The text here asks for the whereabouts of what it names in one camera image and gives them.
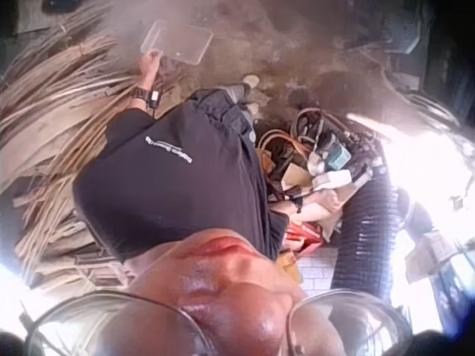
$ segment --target black watch strap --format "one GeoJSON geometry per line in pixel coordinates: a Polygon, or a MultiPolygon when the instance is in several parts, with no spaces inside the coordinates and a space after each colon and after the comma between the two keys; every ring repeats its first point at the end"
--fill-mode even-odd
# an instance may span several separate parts
{"type": "Polygon", "coordinates": [[[132,90],[132,99],[141,99],[148,104],[148,99],[150,98],[150,92],[143,88],[135,87],[132,90]]]}
{"type": "Polygon", "coordinates": [[[297,207],[297,214],[300,214],[304,207],[304,197],[292,198],[292,202],[297,207]]]}

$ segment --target eyeglasses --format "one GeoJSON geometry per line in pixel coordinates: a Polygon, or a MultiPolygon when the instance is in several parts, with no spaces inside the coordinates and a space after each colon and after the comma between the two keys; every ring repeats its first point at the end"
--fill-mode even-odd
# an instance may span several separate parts
{"type": "MultiPolygon", "coordinates": [[[[365,293],[335,290],[292,308],[279,356],[379,356],[410,336],[407,321],[391,306],[365,293]]],[[[212,340],[181,309],[99,291],[66,300],[40,317],[28,334],[26,355],[37,356],[41,349],[47,356],[211,356],[218,354],[212,340]]]]}

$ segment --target white tile floor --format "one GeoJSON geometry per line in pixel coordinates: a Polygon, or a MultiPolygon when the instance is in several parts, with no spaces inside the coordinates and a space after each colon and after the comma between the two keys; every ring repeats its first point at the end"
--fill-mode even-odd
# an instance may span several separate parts
{"type": "Polygon", "coordinates": [[[301,287],[310,297],[330,289],[337,253],[336,248],[318,248],[312,256],[298,261],[304,278],[301,287]]]}

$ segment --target red object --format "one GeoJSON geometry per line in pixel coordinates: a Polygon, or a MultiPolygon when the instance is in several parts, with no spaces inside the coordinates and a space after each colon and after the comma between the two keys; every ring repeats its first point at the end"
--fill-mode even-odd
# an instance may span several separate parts
{"type": "Polygon", "coordinates": [[[292,221],[286,230],[284,246],[297,251],[300,258],[314,252],[323,242],[321,226],[292,221]]]}

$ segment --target black t-shirt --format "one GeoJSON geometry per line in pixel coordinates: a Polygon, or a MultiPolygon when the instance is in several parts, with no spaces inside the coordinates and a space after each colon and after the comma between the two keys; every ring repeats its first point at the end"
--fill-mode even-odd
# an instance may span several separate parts
{"type": "Polygon", "coordinates": [[[229,228],[276,259],[288,219],[269,211],[249,123],[223,90],[155,121],[130,109],[74,184],[78,212],[120,261],[207,228],[229,228]]]}

